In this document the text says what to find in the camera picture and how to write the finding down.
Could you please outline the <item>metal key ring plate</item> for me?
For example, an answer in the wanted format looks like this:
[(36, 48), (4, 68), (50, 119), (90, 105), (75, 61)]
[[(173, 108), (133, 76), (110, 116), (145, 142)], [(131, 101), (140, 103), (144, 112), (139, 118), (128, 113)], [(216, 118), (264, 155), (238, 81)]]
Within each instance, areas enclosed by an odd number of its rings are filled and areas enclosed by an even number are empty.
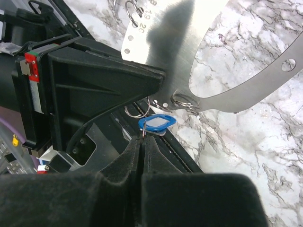
[(128, 61), (166, 70), (150, 96), (165, 111), (238, 113), (303, 68), (300, 0), (137, 0)]

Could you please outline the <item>blue tag key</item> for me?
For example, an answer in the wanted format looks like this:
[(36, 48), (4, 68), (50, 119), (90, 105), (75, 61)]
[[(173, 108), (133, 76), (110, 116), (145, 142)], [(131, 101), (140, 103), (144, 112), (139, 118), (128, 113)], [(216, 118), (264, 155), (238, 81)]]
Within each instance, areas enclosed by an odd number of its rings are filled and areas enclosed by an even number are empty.
[(167, 129), (174, 125), (177, 120), (166, 114), (154, 114), (152, 116), (142, 118), (138, 122), (140, 129), (139, 137), (144, 138), (146, 134), (164, 136)]

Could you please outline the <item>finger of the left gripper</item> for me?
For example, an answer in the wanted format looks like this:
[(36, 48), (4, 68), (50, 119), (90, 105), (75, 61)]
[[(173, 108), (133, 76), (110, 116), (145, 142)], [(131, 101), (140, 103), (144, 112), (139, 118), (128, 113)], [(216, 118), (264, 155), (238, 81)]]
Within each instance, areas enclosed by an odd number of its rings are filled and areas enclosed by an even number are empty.
[(89, 124), (157, 93), (165, 71), (129, 62), (79, 41), (47, 55), (53, 101), (53, 147), (71, 151)]

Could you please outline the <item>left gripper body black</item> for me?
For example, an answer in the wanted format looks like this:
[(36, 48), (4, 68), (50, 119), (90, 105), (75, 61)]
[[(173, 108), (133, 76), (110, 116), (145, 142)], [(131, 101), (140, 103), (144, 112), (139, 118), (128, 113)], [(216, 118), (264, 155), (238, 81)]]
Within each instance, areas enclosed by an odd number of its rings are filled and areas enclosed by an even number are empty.
[(28, 42), (17, 52), (12, 79), (26, 136), (23, 146), (31, 155), (41, 156), (49, 143), (61, 151), (72, 152), (69, 141), (57, 140), (55, 127), (50, 125), (54, 103), (47, 55), (75, 41), (76, 38), (64, 34), (38, 43)]

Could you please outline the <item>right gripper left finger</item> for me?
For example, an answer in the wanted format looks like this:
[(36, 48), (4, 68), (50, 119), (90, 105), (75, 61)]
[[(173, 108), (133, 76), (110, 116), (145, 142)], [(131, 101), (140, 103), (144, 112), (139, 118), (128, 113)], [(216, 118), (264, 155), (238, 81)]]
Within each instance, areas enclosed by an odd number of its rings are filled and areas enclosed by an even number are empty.
[(139, 139), (100, 172), (3, 175), (3, 227), (134, 227), (131, 172), (137, 167)]

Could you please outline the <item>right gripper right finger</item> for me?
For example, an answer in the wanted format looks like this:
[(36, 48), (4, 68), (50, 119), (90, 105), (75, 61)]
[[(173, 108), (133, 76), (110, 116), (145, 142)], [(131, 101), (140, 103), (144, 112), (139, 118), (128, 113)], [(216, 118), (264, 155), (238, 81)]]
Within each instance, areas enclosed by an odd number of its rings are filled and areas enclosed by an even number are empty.
[(180, 172), (155, 138), (142, 144), (142, 224), (145, 227), (266, 227), (254, 183), (240, 174)]

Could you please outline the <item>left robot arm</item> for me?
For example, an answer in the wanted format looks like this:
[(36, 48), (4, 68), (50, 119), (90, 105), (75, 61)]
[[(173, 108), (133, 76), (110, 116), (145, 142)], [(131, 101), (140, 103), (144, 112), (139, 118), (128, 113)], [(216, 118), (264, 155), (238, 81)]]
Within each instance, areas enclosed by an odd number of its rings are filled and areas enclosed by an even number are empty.
[(162, 69), (97, 42), (62, 0), (0, 3), (0, 105), (19, 112), (24, 146), (71, 153), (99, 117), (157, 93)]

